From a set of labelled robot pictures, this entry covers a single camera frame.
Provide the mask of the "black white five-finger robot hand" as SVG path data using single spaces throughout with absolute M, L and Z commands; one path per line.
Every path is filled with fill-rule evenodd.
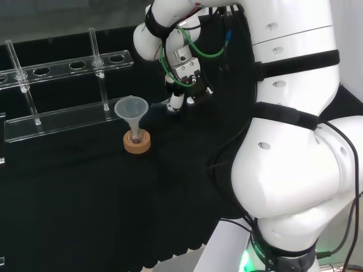
M 170 97 L 166 100 L 166 108 L 169 112 L 176 113 L 182 107 L 194 107 L 204 102 L 213 95 L 213 88 L 207 82 L 205 74 L 201 70 L 199 60 L 191 57 L 172 67 L 178 81 L 190 87 L 177 84 L 168 74 L 165 76 L 165 87 Z

